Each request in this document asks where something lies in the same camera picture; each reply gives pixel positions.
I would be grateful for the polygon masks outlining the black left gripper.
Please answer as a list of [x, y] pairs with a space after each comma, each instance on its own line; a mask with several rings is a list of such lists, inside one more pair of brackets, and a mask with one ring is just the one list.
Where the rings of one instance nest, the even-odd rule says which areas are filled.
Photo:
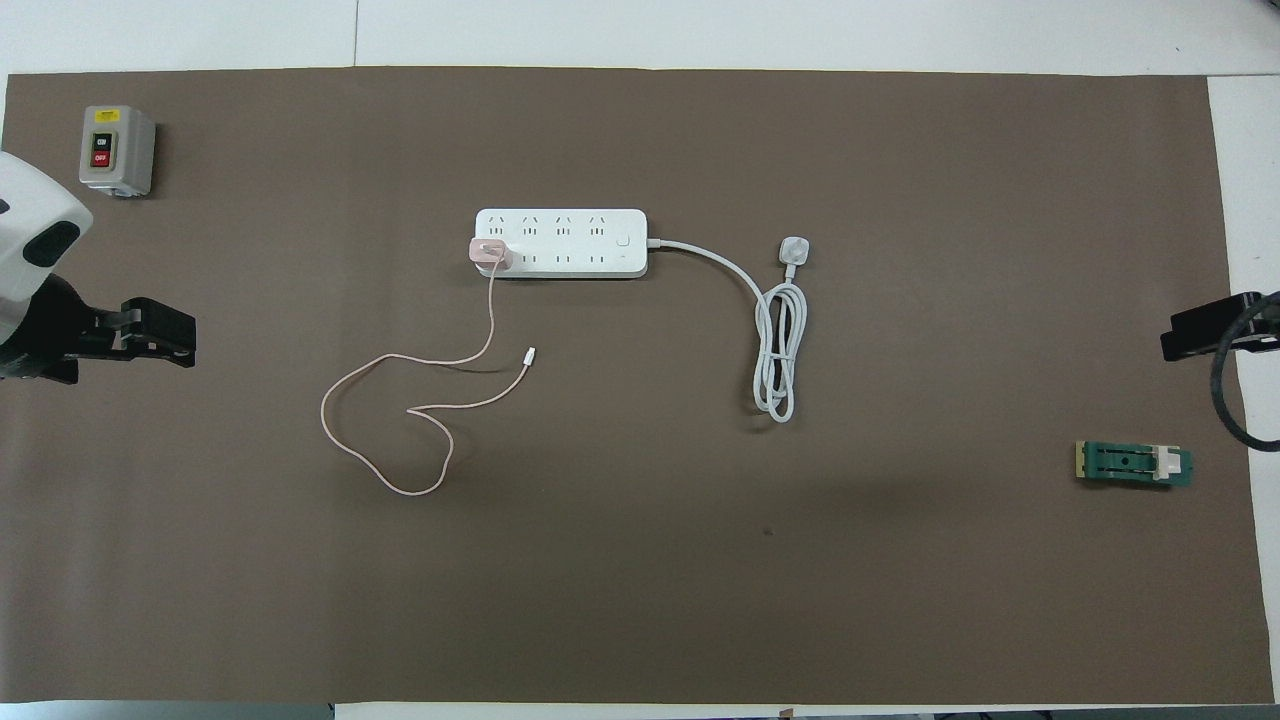
[[64, 386], [79, 382], [79, 360], [166, 360], [193, 368], [197, 354], [195, 316], [154, 299], [124, 301], [118, 331], [104, 325], [109, 311], [86, 304], [68, 281], [51, 274], [35, 292], [26, 316], [3, 341], [4, 379], [45, 379]]

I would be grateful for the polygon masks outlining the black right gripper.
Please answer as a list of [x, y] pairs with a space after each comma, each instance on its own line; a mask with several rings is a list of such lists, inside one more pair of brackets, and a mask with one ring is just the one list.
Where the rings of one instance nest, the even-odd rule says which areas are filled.
[[1166, 363], [1216, 352], [1235, 322], [1235, 350], [1266, 354], [1277, 348], [1279, 292], [1251, 291], [1230, 295], [1174, 313], [1169, 329], [1160, 336]]

